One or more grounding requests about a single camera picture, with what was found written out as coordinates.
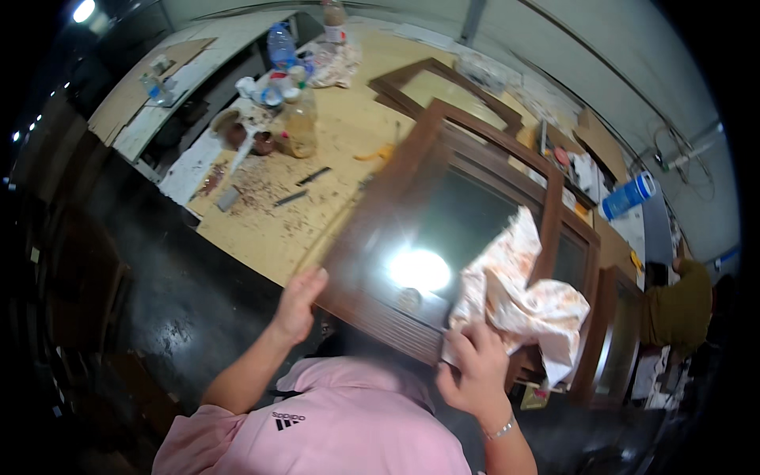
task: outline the hand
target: hand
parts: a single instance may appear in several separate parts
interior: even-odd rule
[[[309,336],[314,324],[312,304],[327,286],[328,277],[325,269],[313,266],[293,276],[285,286],[269,326],[291,346]]]
[[[504,392],[509,356],[502,339],[484,321],[470,324],[461,332],[449,331],[446,339],[458,357],[462,372],[457,385],[451,367],[447,363],[440,364],[435,383],[446,404],[472,414],[481,425],[494,417],[499,420],[493,422],[506,423],[501,418],[505,411],[511,415]]]

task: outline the container lid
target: container lid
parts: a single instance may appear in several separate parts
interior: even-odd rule
[[[649,172],[642,172],[636,177],[636,187],[644,200],[657,194],[657,186],[654,184],[654,178]]]
[[[287,70],[287,73],[290,74],[290,77],[293,79],[293,82],[299,83],[306,80],[306,68],[304,68],[301,65],[295,65],[290,67]]]

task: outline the wall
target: wall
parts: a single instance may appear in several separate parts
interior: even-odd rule
[[[240,5],[272,4],[262,0],[164,0],[178,27],[192,18]],[[529,8],[545,11],[590,43],[617,67],[687,137],[693,137],[718,120],[707,85],[697,65],[665,17],[643,0],[487,0],[473,48],[520,72],[530,69],[520,59],[562,83],[595,109],[635,150],[653,145],[652,135],[663,121],[597,57],[551,21]],[[397,23],[407,22],[459,37],[469,2],[457,0],[378,0],[352,2],[349,14]],[[319,17],[315,5],[304,8]],[[662,141],[663,152],[672,150]],[[697,259],[706,260],[739,242],[739,208],[728,147],[723,143],[704,154],[715,179],[711,200],[700,200],[696,190],[682,185],[677,174],[663,176],[665,195]],[[651,157],[644,157],[651,169]],[[701,170],[692,167],[694,183],[702,183]],[[706,230],[705,223],[719,223]]]

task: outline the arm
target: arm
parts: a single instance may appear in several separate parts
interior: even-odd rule
[[[293,277],[283,290],[271,323],[237,361],[211,382],[201,405],[213,404],[234,414],[250,410],[290,349],[309,336],[314,323],[311,305],[327,282],[328,273],[322,268],[310,268]]]
[[[484,321],[446,338],[456,353],[462,377],[457,384],[451,368],[441,363],[435,383],[449,406],[475,416],[486,434],[494,435],[512,418],[504,392],[509,357],[502,339]],[[538,473],[533,453],[515,422],[506,434],[486,440],[486,472],[489,475]]]

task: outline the ceiling light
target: ceiling light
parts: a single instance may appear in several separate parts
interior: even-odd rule
[[[74,21],[81,23],[88,19],[95,10],[94,0],[84,0],[80,3],[76,10],[74,10]]]

